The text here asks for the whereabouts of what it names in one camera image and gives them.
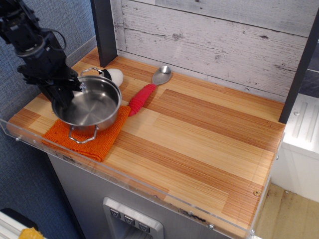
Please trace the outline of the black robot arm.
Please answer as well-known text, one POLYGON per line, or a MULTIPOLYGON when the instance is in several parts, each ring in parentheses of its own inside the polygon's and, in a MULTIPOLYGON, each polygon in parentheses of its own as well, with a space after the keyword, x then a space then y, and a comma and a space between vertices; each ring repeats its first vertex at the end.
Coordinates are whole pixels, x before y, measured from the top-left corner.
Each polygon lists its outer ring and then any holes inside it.
POLYGON ((66 64, 64 47, 56 30, 42 28, 39 19, 22 0, 0 2, 0 36, 12 44, 17 57, 24 61, 17 71, 28 84, 36 85, 51 101, 67 108, 74 91, 82 91, 78 74, 66 64))

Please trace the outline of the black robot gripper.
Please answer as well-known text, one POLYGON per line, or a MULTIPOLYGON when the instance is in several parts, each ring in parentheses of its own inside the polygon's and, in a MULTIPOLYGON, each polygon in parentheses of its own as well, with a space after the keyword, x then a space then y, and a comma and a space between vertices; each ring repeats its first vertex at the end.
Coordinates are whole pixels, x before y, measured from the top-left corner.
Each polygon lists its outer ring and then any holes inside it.
POLYGON ((71 104, 74 91, 80 91, 78 74, 66 64, 66 55, 56 37, 40 37, 40 44, 16 55, 25 64, 18 67, 28 84, 37 85, 50 101, 63 109, 71 104))

